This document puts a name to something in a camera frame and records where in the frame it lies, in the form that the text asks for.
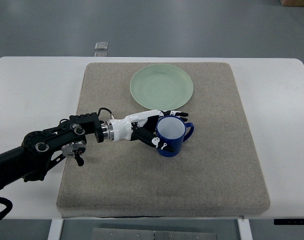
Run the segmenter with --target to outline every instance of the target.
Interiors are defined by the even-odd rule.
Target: gray felt pad
[[[78,114],[146,111],[131,96],[136,71],[152,63],[91,63]],[[65,165],[58,210],[68,217],[238,217],[259,215],[269,196],[232,70],[226,63],[170,63],[190,75],[194,92],[179,108],[195,131],[173,158],[140,141],[87,137],[85,165]],[[102,112],[101,120],[110,119]]]

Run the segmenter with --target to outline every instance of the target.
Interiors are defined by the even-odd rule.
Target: small metal plate
[[[97,51],[95,53],[95,57],[107,57],[107,52],[106,51],[104,51],[104,52]]]
[[[92,240],[217,240],[215,233],[94,228]]]
[[[95,44],[95,50],[106,50],[108,42],[100,41]]]

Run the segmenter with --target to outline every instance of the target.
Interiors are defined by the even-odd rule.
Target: green plate
[[[193,94],[193,82],[182,69],[169,64],[153,64],[134,74],[130,91],[147,109],[174,110],[186,104]]]

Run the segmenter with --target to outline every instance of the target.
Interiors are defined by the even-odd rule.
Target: mug handle
[[[188,133],[184,136],[183,138],[183,142],[185,142],[186,140],[189,139],[189,137],[192,135],[192,133],[194,132],[194,125],[191,122],[188,122],[185,124],[186,128],[190,128],[190,131],[188,131]]]

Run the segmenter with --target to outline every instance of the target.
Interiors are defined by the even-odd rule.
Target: cardboard box
[[[280,0],[285,7],[304,7],[304,0]]]

